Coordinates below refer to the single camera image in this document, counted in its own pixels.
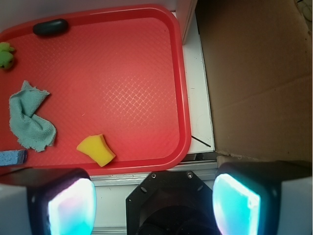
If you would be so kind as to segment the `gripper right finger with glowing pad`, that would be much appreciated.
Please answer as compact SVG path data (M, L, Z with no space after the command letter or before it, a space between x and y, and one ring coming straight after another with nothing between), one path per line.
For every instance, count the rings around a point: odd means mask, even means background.
M311 235L312 163L223 163L213 185L212 205L223 235Z

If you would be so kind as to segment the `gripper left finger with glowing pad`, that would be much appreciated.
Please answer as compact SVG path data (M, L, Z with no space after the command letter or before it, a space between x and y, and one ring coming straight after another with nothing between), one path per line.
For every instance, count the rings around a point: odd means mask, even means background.
M0 170L2 235L90 235L96 192L81 168Z

